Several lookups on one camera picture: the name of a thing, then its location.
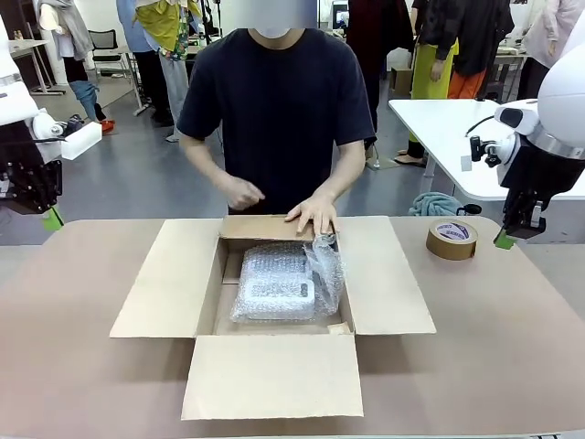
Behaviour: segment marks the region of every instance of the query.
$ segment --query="brown table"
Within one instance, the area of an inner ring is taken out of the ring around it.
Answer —
[[[0,434],[499,435],[585,428],[585,324],[518,248],[447,262],[392,223],[438,334],[358,337],[364,418],[181,422],[193,340],[109,339],[162,221],[71,223],[0,291]]]

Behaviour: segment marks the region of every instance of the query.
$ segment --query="brown packing tape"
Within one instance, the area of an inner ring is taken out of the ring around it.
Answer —
[[[473,258],[477,245],[477,231],[457,219],[439,219],[429,228],[427,249],[449,261]]]

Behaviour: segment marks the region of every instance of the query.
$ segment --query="white table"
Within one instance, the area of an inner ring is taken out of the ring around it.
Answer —
[[[420,185],[421,193],[431,190],[435,167],[439,165],[466,197],[480,201],[505,200],[508,189],[500,187],[496,168],[490,168],[483,160],[473,163],[473,171],[470,172],[463,172],[461,166],[461,157],[471,153],[471,136],[479,135],[485,141],[502,139],[512,133],[511,128],[496,121],[488,121],[477,127],[469,137],[465,136],[474,124],[494,115],[497,103],[474,100],[394,100],[389,105],[429,153]],[[585,200],[584,176],[572,190],[553,199]]]
[[[40,71],[40,67],[38,66],[37,55],[40,58],[40,54],[35,54],[35,49],[38,50],[40,46],[45,46],[48,43],[45,39],[18,39],[14,40],[11,39],[8,41],[8,49],[10,51],[10,56],[13,59],[18,59],[21,57],[25,57],[30,55],[33,59],[33,65],[35,66],[35,73],[37,74],[38,84],[40,86],[41,91],[32,91],[30,92],[33,96],[62,96],[64,91],[49,91],[47,90],[47,85],[45,84],[45,79]]]

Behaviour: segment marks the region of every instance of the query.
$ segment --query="white shirt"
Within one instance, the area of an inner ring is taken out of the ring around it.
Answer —
[[[560,58],[584,9],[585,0],[547,0],[524,38],[528,56],[549,69],[552,68]],[[556,42],[556,49],[551,57],[548,48],[552,41]]]

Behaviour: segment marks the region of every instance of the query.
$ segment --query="cardboard box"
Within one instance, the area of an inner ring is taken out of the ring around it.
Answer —
[[[165,222],[111,337],[196,337],[182,419],[363,416],[355,335],[432,334],[435,326],[388,217],[340,219],[346,293],[305,323],[235,324],[243,253],[312,241],[280,217]]]
[[[408,67],[395,69],[390,73],[390,90],[393,96],[410,96],[413,70]]]

